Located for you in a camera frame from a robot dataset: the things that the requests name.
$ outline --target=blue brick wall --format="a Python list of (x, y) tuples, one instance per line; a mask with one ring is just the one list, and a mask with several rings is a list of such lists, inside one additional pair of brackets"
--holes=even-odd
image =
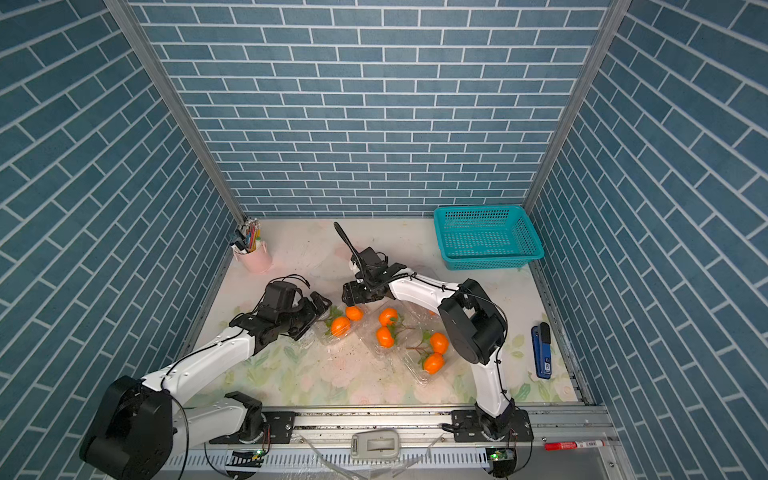
[(101, 0), (0, 0), (0, 478), (88, 478), (106, 385), (168, 364), (232, 226)]
[(420, 217), (522, 201), (609, 1), (166, 3), (131, 2), (247, 212)]
[(535, 205), (645, 478), (768, 478), (768, 4), (634, 0)]

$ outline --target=pink cup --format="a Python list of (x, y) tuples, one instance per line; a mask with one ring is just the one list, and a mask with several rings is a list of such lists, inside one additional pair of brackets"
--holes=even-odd
[(251, 253), (237, 253), (235, 258), (251, 273), (264, 273), (272, 266), (272, 257), (266, 251), (266, 242), (262, 241), (259, 248)]

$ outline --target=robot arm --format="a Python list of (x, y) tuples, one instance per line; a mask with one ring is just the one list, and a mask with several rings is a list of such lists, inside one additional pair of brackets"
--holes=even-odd
[(498, 359), (507, 320), (474, 280), (442, 282), (418, 275), (401, 263), (389, 265), (371, 247), (358, 252), (344, 230), (336, 232), (352, 251), (356, 281), (343, 287), (348, 306), (385, 297), (406, 300), (440, 315), (456, 352), (472, 364), (477, 387), (477, 410), (483, 432), (491, 439), (507, 434), (515, 403), (507, 398), (502, 363)]
[(252, 312), (233, 318), (206, 345), (141, 379), (117, 379), (83, 437), (80, 458), (118, 480), (148, 480), (168, 458), (190, 446), (232, 434), (243, 443), (257, 440), (264, 430), (258, 400), (232, 392), (209, 407), (181, 406), (278, 335), (301, 338), (331, 304), (317, 292), (310, 298), (293, 283), (271, 281)]

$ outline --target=teal plastic basket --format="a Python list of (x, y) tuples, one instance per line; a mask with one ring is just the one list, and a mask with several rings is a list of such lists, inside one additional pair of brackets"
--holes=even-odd
[(544, 256), (531, 219), (516, 205), (440, 207), (435, 232), (449, 270), (520, 268)]

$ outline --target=orange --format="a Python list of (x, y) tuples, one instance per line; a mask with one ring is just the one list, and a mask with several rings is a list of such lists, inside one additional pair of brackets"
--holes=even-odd
[(357, 308), (356, 306), (348, 306), (346, 307), (346, 313), (347, 318), (352, 320), (353, 322), (358, 322), (362, 320), (362, 310)]
[(350, 327), (349, 319), (345, 316), (340, 316), (333, 320), (333, 323), (331, 323), (331, 333), (334, 336), (344, 336), (347, 332), (349, 332)]
[(435, 350), (435, 353), (439, 353), (440, 355), (448, 352), (448, 338), (440, 332), (433, 333), (432, 336), (429, 337), (429, 345), (432, 345), (432, 349)]
[(424, 360), (424, 370), (426, 370), (429, 375), (435, 375), (443, 365), (445, 365), (445, 359), (443, 359), (442, 355), (439, 353), (433, 353)]
[(385, 308), (383, 312), (379, 314), (379, 323), (384, 326), (392, 325), (397, 321), (397, 310), (392, 307)]
[(385, 326), (376, 330), (376, 339), (379, 341), (379, 345), (386, 349), (395, 345), (395, 339), (392, 338), (392, 333)]

